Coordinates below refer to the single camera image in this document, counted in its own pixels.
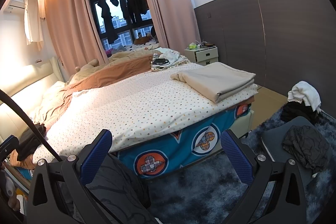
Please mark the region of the person left hand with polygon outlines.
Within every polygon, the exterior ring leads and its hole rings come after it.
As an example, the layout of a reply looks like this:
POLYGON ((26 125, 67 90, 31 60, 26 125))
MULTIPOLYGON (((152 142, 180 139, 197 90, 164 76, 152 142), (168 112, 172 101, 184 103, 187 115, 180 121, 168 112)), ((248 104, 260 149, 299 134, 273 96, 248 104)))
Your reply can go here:
POLYGON ((20 202, 17 199, 17 192, 16 192, 16 187, 13 183, 13 181, 11 180, 11 178, 6 177, 6 194, 8 195, 9 201, 8 201, 8 205, 10 208, 13 209, 13 211, 19 211, 21 206, 20 206, 20 202))

